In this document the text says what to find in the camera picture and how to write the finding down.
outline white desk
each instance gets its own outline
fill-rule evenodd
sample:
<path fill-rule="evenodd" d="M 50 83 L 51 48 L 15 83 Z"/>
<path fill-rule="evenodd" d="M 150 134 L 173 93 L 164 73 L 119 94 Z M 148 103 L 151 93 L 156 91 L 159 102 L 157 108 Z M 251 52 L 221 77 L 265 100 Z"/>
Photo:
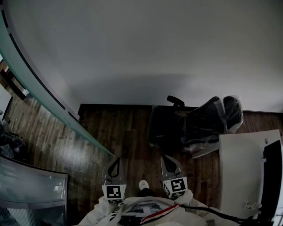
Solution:
<path fill-rule="evenodd" d="M 0 121 L 2 120 L 4 113 L 10 102 L 11 95 L 5 90 L 5 88 L 0 84 L 0 110 L 3 111 L 3 114 L 0 115 Z"/>
<path fill-rule="evenodd" d="M 279 130 L 220 135 L 222 200 L 220 210 L 228 215 L 248 218 L 256 210 L 246 210 L 245 202 L 258 202 L 262 195 L 264 147 L 281 140 Z"/>

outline black cable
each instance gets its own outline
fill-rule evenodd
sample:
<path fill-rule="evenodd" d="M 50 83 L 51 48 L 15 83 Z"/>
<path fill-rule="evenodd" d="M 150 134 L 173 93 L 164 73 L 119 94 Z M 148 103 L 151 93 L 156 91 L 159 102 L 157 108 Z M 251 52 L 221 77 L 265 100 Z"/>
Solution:
<path fill-rule="evenodd" d="M 244 223 L 244 222 L 253 222 L 253 223 L 258 223 L 259 222 L 258 219 L 241 219 L 241 218 L 238 218 L 238 217 L 232 217 L 232 216 L 220 213 L 218 211 L 215 211 L 213 209 L 206 208 L 206 207 L 188 207 L 188 206 L 185 206 L 185 205 L 180 205 L 180 207 L 183 207 L 185 209 L 207 211 L 207 212 L 213 213 L 213 214 L 215 214 L 215 215 L 217 215 L 217 216 L 219 216 L 221 218 L 224 218 L 224 219 L 227 219 L 227 220 L 230 220 L 230 221 L 234 221 L 234 222 L 236 222 L 238 224 L 241 224 L 241 223 Z"/>

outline dark baseboard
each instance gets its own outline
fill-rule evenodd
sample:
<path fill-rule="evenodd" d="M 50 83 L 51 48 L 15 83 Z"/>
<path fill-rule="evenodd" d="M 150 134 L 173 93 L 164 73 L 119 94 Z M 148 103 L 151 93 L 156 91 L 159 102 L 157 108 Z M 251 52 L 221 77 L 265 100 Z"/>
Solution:
<path fill-rule="evenodd" d="M 80 105 L 80 109 L 78 112 L 78 115 L 80 117 L 83 116 L 84 111 L 86 110 L 96 110 L 96 109 L 152 109 L 152 105 L 116 105 L 116 104 L 81 104 Z M 164 109 L 169 109 L 172 108 L 172 106 L 160 106 Z M 179 111 L 193 111 L 197 109 L 197 107 L 178 107 Z M 251 113 L 251 114 L 276 114 L 276 115 L 282 115 L 283 113 L 277 113 L 277 112 L 263 112 L 263 111 L 248 111 L 248 110 L 244 110 L 244 113 Z"/>
<path fill-rule="evenodd" d="M 8 112 L 8 109 L 9 109 L 11 103 L 12 103 L 12 100 L 13 100 L 13 97 L 11 96 L 11 98 L 10 98 L 10 100 L 9 100 L 9 103 L 8 103 L 8 106 L 7 106 L 7 108 L 6 108 L 5 112 L 4 112 L 4 115 L 3 115 L 2 120 L 5 119 L 6 114 L 7 114 L 7 112 Z"/>

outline wooden floor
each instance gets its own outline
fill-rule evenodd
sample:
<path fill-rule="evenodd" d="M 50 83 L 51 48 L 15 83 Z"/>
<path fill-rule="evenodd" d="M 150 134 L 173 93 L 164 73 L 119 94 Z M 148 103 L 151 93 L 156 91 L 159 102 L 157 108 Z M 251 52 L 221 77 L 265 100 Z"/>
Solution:
<path fill-rule="evenodd" d="M 27 144 L 28 163 L 44 169 L 69 174 L 68 224 L 77 224 L 97 203 L 101 191 L 103 166 L 112 158 L 94 148 L 88 141 L 65 127 L 35 99 L 21 101 L 14 96 L 7 118 L 13 133 Z M 138 192 L 141 179 L 151 189 L 166 197 L 160 185 L 160 150 L 147 142 L 151 107 L 118 105 L 83 105 L 81 124 L 108 150 L 122 158 L 127 180 L 126 196 Z M 282 116 L 245 113 L 245 122 L 237 132 L 257 132 L 280 129 Z M 188 187 L 199 201 L 212 207 L 219 205 L 219 153 L 213 152 L 198 159 L 188 153 L 175 153 L 187 174 Z"/>

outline person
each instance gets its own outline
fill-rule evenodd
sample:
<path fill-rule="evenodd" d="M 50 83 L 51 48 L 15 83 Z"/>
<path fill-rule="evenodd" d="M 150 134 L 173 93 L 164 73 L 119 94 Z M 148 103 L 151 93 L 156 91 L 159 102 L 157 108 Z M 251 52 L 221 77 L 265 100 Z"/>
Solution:
<path fill-rule="evenodd" d="M 207 207 L 195 200 L 191 190 L 176 200 L 156 197 L 149 184 L 142 180 L 137 197 L 126 198 L 123 203 L 110 204 L 103 196 L 78 224 L 80 226 L 234 226 L 238 225 L 213 213 L 185 209 L 190 207 Z"/>

